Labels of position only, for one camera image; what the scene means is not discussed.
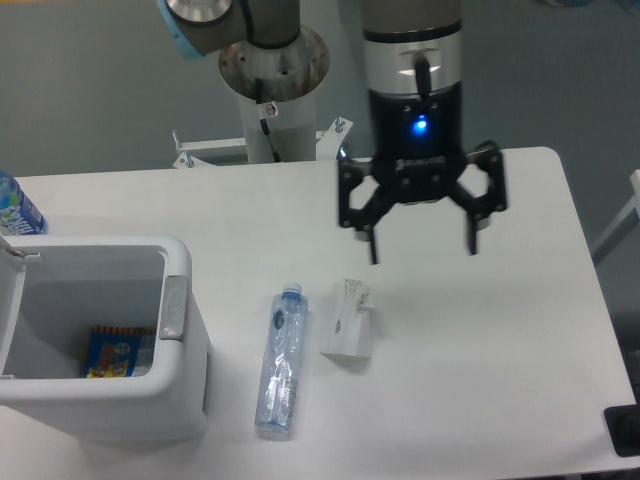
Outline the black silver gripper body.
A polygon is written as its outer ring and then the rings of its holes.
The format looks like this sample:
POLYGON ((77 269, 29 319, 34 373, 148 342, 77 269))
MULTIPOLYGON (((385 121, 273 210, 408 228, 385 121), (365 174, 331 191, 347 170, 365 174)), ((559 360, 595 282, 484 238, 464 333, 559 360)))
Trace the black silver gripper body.
POLYGON ((364 42, 375 152, 372 174, 402 203, 436 202, 465 168, 462 32, 407 42, 364 42))

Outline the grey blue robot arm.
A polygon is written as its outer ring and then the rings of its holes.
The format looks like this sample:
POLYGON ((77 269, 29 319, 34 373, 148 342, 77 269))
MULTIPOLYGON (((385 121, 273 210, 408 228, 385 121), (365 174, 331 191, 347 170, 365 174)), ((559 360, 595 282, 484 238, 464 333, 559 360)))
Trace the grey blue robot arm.
MULTIPOLYGON (((333 72, 327 30, 308 1, 161 1, 186 58, 216 54, 226 86, 241 98, 253 162, 311 157, 304 101, 333 72)), ((455 202, 466 214, 467 248, 508 206, 503 156, 486 141, 462 146, 462 7, 457 1, 358 1, 374 152, 337 153, 337 220, 365 242, 395 206, 455 202)))

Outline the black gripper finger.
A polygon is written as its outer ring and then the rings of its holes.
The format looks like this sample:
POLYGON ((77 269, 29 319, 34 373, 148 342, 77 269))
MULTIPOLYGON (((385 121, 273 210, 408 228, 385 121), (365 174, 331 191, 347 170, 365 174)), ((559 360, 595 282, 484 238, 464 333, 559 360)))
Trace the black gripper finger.
POLYGON ((400 184, 378 184, 371 161, 337 159, 338 225, 351 229, 357 240, 368 245, 371 264, 379 263, 376 226, 399 198, 400 184))
POLYGON ((487 178, 486 192, 473 196, 458 180, 445 189, 445 196, 465 211, 466 246, 470 255, 478 253, 478 232, 495 212, 508 208, 504 158, 495 141, 487 140, 465 154, 467 165, 475 165, 487 178))

